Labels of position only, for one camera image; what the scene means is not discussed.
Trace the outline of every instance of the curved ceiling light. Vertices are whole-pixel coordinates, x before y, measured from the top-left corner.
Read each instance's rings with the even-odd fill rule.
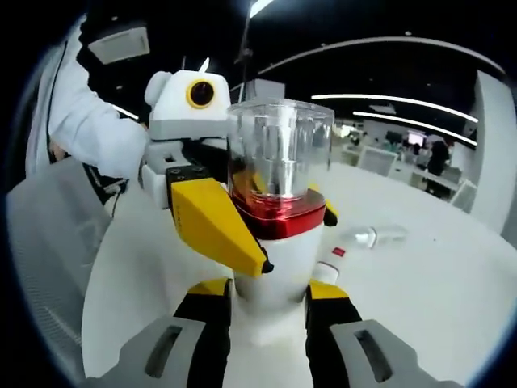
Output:
[[[286,63],[289,63],[291,61],[295,61],[296,59],[300,59],[300,58],[307,57],[309,55],[313,55],[313,54],[317,54],[317,53],[322,53],[327,50],[339,49],[341,47],[347,47],[347,46],[355,46],[357,44],[383,43],[383,42],[422,43],[422,44],[429,44],[432,46],[438,46],[438,47],[443,47],[446,49],[459,51],[461,53],[467,54],[471,57],[475,57],[481,61],[484,61],[485,63],[488,63],[489,65],[491,65],[494,68],[496,68],[497,70],[499,70],[501,73],[506,74],[504,69],[500,65],[498,65],[496,62],[492,61],[490,58],[485,57],[484,55],[482,55],[480,53],[477,53],[477,52],[471,50],[470,48],[462,47],[462,46],[459,46],[459,45],[453,44],[453,43],[443,42],[441,40],[418,38],[418,37],[414,37],[414,36],[379,36],[376,38],[345,40],[343,42],[333,43],[333,44],[329,44],[324,47],[318,47],[313,50],[299,53],[290,58],[284,59],[283,61],[275,63],[274,65],[271,65],[264,70],[259,71],[258,74],[259,75],[264,74],[268,71],[273,70],[276,67],[285,65]]]
[[[393,97],[391,95],[357,95],[357,94],[342,94],[342,95],[313,95],[311,99],[383,99],[386,101],[396,101],[399,103],[414,103],[415,105],[422,105],[424,107],[439,109],[440,111],[448,112],[456,116],[463,117],[464,119],[470,120],[473,123],[477,123],[479,120],[476,117],[467,115],[463,112],[459,112],[455,109],[442,107],[435,103],[426,103],[417,99],[405,99],[402,97]]]
[[[269,6],[272,2],[273,0],[258,0],[255,2],[254,5],[251,6],[250,19],[257,15],[261,10]]]
[[[205,73],[208,70],[209,66],[210,66],[210,58],[207,58],[204,60],[203,65],[201,65],[199,72]]]
[[[425,123],[421,123],[420,121],[415,120],[408,120],[408,119],[402,119],[401,117],[396,116],[387,116],[387,115],[379,115],[377,113],[368,113],[368,112],[354,112],[354,116],[363,116],[363,117],[374,117],[377,119],[384,119],[384,120],[392,120],[392,121],[399,121],[401,123],[407,123],[412,125],[417,125],[423,128],[433,129],[436,132],[444,133],[450,137],[455,137],[458,140],[462,140],[465,143],[472,144],[473,146],[477,146],[477,142],[474,140],[470,140],[465,136],[458,135],[457,133],[447,131],[446,129],[435,127],[434,125],[429,125]]]

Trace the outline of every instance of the white lab coat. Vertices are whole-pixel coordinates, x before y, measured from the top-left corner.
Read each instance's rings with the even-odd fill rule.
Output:
[[[131,119],[120,119],[109,103],[89,87],[89,74],[77,62],[82,45],[80,25],[73,28],[53,92],[48,132],[50,138],[80,162],[99,169],[102,175],[131,179],[138,169],[148,141],[147,132]],[[48,59],[40,80],[25,159],[27,176],[46,168],[48,102],[64,46]]]

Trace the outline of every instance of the white table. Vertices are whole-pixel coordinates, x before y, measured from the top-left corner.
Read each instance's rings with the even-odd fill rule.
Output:
[[[442,186],[448,188],[449,190],[453,192],[457,192],[460,188],[460,185],[458,183],[451,182],[450,180],[447,180],[445,178],[442,178],[441,176],[436,176],[429,171],[421,170],[420,168],[416,167],[415,165],[411,165],[408,163],[404,163],[401,161],[396,161],[395,165],[393,166],[392,174],[390,175],[390,178],[394,178],[395,175],[400,172],[403,175],[419,175],[422,176],[425,179],[432,180],[436,183],[441,184]]]
[[[173,314],[192,285],[231,275],[183,244],[170,211],[158,209],[138,186],[130,186],[116,207],[86,291],[86,376],[102,376],[115,366],[122,345],[157,318]]]
[[[428,373],[466,384],[511,324],[517,251],[425,192],[358,168],[331,169],[319,184],[339,211],[339,228],[396,224],[410,233],[401,247],[347,252],[338,284],[364,319],[411,345]],[[337,233],[324,237],[323,251]]]
[[[338,283],[363,318],[376,319],[411,345],[434,377],[468,382],[510,324],[517,251],[425,192],[341,164],[329,174],[315,172],[340,212],[339,228],[326,233],[322,254],[347,226],[398,224],[410,232],[401,247],[346,253]],[[189,285],[229,275],[185,249],[169,214],[143,193],[130,192],[117,209],[86,294],[82,343],[88,376],[106,373],[125,341],[174,311]]]

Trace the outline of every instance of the yellow robot arm panel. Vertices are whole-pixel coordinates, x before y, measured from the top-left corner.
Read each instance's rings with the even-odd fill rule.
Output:
[[[203,167],[169,169],[166,179],[176,230],[189,247],[248,276],[273,269],[226,190]]]

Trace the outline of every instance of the person's arm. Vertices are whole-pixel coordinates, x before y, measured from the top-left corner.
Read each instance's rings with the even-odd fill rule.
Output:
[[[138,176],[148,140],[140,124],[120,119],[113,106],[91,91],[88,73],[75,59],[58,74],[49,134],[77,160],[125,179]]]

